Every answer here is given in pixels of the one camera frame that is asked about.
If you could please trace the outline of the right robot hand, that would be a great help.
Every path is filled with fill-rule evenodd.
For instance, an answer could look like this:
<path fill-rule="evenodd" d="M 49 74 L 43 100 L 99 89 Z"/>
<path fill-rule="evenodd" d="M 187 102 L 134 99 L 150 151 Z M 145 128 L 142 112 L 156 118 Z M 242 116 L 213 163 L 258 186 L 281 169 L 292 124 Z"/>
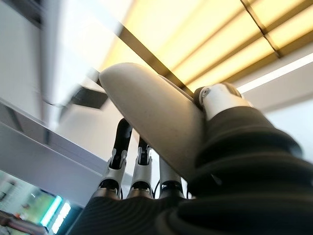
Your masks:
<path fill-rule="evenodd" d="M 310 235 L 313 165 L 297 142 L 275 128 L 229 84 L 201 87 L 203 147 L 187 181 L 193 195 L 92 198 L 72 235 Z"/>

